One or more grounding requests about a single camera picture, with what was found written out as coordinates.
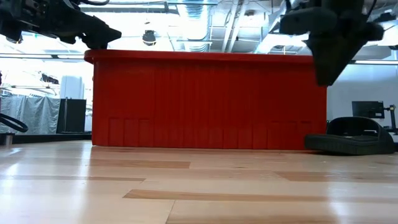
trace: wooden floor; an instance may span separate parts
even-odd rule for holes
[[[0,223],[398,223],[398,155],[0,149]]]

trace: robotic arm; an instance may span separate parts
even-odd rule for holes
[[[80,3],[105,5],[89,0],[0,0],[0,34],[15,42],[22,31],[59,38],[74,44],[76,37],[90,49],[106,49],[121,33],[102,20],[80,11]]]
[[[382,40],[383,27],[368,21],[376,1],[363,14],[364,0],[309,0],[296,8],[286,0],[280,33],[309,33],[305,43],[312,51],[318,85],[332,85],[368,41]]]

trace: ceiling pipe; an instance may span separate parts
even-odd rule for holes
[[[290,0],[290,3],[292,5],[292,8],[294,8],[300,0]],[[269,15],[269,22],[263,27],[264,33],[262,34],[262,41],[261,43],[257,46],[255,49],[254,53],[262,53],[262,54],[268,54],[269,51],[275,46],[269,43],[268,41],[268,34],[269,32],[278,24],[280,17],[283,16],[286,13],[286,1],[282,1],[282,4],[280,5],[280,9]]]
[[[186,43],[185,48],[190,52],[208,52],[210,45],[206,43],[209,40],[210,25],[210,7],[206,5],[177,5],[180,17],[184,23],[184,36],[188,40],[201,42]]]
[[[241,13],[239,14],[238,20],[236,21],[236,26],[235,26],[234,32],[232,33],[231,42],[228,45],[228,50],[227,50],[228,53],[232,52],[232,49],[234,47],[236,37],[238,36],[239,28],[241,27],[244,13],[246,12],[246,8],[247,8],[248,4],[249,4],[249,0],[243,0]]]
[[[166,0],[166,1],[110,1],[108,5],[131,5],[131,4],[197,4],[197,5],[212,5],[216,6],[218,4],[217,0]]]
[[[231,15],[229,17],[229,21],[226,26],[224,42],[223,42],[223,47],[221,48],[221,52],[225,52],[226,46],[228,44],[228,39],[229,39],[229,36],[231,35],[232,26],[235,21],[236,11],[238,10],[238,4],[239,4],[239,0],[232,1]]]
[[[116,13],[167,13],[178,15],[176,9],[161,7],[82,7],[82,12],[116,12]]]

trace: red bin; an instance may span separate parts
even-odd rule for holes
[[[93,144],[304,149],[326,129],[308,56],[89,50]]]

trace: ceiling duct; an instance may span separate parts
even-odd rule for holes
[[[292,8],[298,5],[299,0],[290,0],[290,5]],[[286,1],[282,1],[280,9],[277,12],[269,15],[269,23],[265,24],[262,28],[262,40],[254,51],[255,54],[268,54],[271,49],[275,46],[271,41],[269,41],[270,31],[272,31],[279,23],[280,17],[286,13]]]
[[[210,45],[206,41],[209,39],[210,6],[189,4],[189,1],[186,1],[186,5],[177,6],[184,36],[189,40],[185,48],[191,52],[208,52]]]
[[[178,11],[176,8],[165,8],[163,6],[161,7],[155,7],[155,5],[142,5],[140,6],[86,6],[86,7],[81,7],[82,12],[114,12],[114,13],[167,13],[167,14],[177,14]]]

